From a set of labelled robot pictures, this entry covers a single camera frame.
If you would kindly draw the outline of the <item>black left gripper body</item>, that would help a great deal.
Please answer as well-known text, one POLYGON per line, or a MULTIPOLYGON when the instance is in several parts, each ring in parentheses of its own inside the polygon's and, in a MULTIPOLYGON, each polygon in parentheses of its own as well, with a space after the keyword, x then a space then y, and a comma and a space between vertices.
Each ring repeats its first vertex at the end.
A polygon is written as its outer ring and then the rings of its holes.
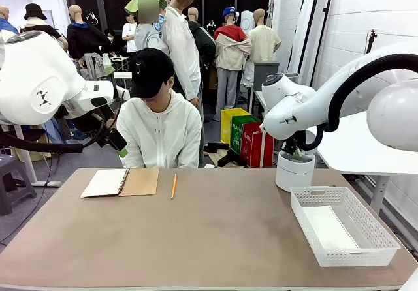
POLYGON ((99 130, 106 129, 107 121, 113 117, 113 110, 105 105, 73 119, 73 123, 81 132, 97 133, 99 130))

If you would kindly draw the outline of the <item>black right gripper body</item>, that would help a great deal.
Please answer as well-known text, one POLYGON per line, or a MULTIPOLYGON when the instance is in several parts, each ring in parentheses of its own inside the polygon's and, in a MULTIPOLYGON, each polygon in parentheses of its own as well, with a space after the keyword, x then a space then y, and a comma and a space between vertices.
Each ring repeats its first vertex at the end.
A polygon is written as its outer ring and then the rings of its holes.
POLYGON ((304 151, 306 147, 306 131, 296 131, 288 139, 284 140, 280 150, 288 154, 293 154, 297 151, 304 151))

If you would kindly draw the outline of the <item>brown spiral notebook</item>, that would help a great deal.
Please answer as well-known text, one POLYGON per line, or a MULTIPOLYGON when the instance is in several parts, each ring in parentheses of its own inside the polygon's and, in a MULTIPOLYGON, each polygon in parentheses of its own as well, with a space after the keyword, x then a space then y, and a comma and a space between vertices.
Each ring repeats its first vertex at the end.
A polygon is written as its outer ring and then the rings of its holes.
POLYGON ((155 195, 158 176, 158 168, 97 170, 80 197, 155 195))

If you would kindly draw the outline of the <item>white round lidded trash bin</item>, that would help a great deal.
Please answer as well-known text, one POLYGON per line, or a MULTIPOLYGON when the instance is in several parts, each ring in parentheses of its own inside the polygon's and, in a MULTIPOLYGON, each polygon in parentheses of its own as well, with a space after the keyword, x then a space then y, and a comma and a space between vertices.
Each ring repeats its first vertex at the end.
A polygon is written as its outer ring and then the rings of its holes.
POLYGON ((316 157, 313 153, 305 153, 302 159, 293 159, 292 154, 284 151, 278 153, 276 168, 276 186, 290 192, 294 188, 312 185, 316 157))

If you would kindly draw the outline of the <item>person in white hoodie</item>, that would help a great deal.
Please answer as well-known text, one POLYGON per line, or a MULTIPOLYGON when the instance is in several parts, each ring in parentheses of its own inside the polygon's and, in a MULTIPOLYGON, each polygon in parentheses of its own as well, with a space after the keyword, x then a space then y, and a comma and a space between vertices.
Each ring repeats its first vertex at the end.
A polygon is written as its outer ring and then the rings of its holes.
POLYGON ((170 91, 164 112, 150 110, 140 98, 121 106, 116 128, 127 142, 120 157, 125 168, 197 168, 201 141, 201 117, 194 105, 170 91))

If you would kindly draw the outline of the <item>mannequin in black hoodie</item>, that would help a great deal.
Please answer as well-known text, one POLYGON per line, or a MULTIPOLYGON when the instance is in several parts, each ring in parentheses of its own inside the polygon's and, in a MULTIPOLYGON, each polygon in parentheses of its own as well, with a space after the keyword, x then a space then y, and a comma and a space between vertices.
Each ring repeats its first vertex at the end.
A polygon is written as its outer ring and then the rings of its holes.
POLYGON ((67 28, 69 55, 76 68, 86 80, 103 80, 106 77, 103 66, 103 50, 110 47, 107 36, 82 19, 82 9, 78 5, 69 7, 71 24, 67 28))

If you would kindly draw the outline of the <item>background person with mask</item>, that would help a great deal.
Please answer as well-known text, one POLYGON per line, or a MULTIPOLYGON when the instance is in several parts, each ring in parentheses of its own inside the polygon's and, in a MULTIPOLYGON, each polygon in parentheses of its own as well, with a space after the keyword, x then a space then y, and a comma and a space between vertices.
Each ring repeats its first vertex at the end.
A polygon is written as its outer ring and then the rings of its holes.
POLYGON ((121 53, 121 46, 114 30, 107 28, 105 29, 104 34, 109 43, 103 47, 103 52, 119 55, 121 53))

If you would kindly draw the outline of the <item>background person white t-shirt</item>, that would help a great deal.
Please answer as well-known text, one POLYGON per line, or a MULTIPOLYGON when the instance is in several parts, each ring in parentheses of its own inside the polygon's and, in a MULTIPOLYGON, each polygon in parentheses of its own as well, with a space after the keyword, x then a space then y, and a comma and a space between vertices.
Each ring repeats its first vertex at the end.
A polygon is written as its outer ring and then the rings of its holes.
POLYGON ((127 22, 122 28, 122 40, 126 43, 127 55, 131 56, 137 51, 137 46, 135 44, 137 22, 135 21, 135 17, 131 14, 127 14, 126 20, 127 22))

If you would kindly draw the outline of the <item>grey plastic stool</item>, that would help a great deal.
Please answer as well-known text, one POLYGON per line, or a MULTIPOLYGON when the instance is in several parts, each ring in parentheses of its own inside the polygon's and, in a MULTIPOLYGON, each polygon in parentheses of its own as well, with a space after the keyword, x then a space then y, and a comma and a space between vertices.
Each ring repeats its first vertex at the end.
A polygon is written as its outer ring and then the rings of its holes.
POLYGON ((0 154, 0 216, 11 214, 15 202, 36 197, 23 163, 12 155, 0 154))

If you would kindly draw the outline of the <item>white perforated plastic basket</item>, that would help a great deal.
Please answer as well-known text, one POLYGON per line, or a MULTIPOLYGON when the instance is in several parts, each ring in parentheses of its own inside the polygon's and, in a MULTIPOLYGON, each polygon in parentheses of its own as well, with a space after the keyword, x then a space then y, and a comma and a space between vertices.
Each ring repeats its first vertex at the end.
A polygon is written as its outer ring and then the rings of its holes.
POLYGON ((400 245, 347 187, 291 189, 291 208, 321 267, 387 266, 400 245), (329 250, 322 247, 304 207, 331 206, 358 249, 329 250))

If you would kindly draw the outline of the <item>tall mannequin in white shirt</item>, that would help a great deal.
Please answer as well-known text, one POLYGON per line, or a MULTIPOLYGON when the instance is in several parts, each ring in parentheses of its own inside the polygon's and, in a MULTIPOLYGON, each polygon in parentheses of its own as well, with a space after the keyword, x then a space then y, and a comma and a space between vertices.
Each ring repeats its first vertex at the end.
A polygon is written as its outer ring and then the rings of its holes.
POLYGON ((169 49, 169 56, 174 64, 182 94, 198 108, 201 104, 199 52, 188 21, 183 15, 183 10, 192 2, 193 0, 170 0, 165 9, 162 39, 169 49))

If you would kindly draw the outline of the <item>mannequin with black hat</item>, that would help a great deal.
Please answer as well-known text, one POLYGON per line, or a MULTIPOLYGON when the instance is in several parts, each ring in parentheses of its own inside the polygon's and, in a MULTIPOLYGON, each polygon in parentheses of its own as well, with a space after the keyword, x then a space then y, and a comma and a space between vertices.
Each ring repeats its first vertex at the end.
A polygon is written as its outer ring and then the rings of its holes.
POLYGON ((30 3, 25 6, 25 16, 24 19, 27 23, 20 29, 20 33, 25 33, 28 31, 42 31, 56 39, 65 52, 68 51, 69 44, 67 39, 58 32, 55 28, 49 25, 46 20, 47 17, 42 12, 41 7, 38 4, 30 3))

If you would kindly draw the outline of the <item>black tripod stand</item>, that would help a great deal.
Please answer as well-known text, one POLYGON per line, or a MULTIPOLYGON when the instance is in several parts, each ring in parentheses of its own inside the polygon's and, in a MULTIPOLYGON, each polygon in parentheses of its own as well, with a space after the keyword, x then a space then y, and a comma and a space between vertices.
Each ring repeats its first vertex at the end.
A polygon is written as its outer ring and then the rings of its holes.
POLYGON ((378 37, 378 33, 376 29, 371 29, 367 31, 366 35, 366 46, 365 46, 365 54, 368 54, 372 50, 373 43, 375 39, 378 37))

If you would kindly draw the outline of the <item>mannequin with blue white jacket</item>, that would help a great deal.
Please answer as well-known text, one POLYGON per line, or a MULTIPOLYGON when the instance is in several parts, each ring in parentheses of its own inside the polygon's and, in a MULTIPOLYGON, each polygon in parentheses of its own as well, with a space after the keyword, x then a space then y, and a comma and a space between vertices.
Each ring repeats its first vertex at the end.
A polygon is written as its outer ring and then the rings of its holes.
POLYGON ((6 41, 14 35, 18 35, 19 31, 9 21, 9 9, 6 6, 0 6, 0 34, 6 41))

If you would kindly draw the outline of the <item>black wall pipe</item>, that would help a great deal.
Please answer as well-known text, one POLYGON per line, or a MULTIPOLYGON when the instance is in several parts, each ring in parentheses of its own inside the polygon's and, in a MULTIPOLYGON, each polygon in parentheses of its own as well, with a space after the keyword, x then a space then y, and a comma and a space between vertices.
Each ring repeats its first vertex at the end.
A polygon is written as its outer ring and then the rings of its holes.
POLYGON ((318 0, 302 0, 301 11, 298 17, 296 39, 295 61, 297 64, 297 72, 301 74, 302 64, 306 53, 310 30, 313 24, 315 10, 318 0))
POLYGON ((325 26, 329 17, 330 5, 332 0, 317 0, 315 2, 315 12, 312 21, 311 34, 311 53, 309 68, 307 71, 306 82, 310 87, 315 86, 315 71, 319 68, 319 54, 321 43, 325 38, 325 26))

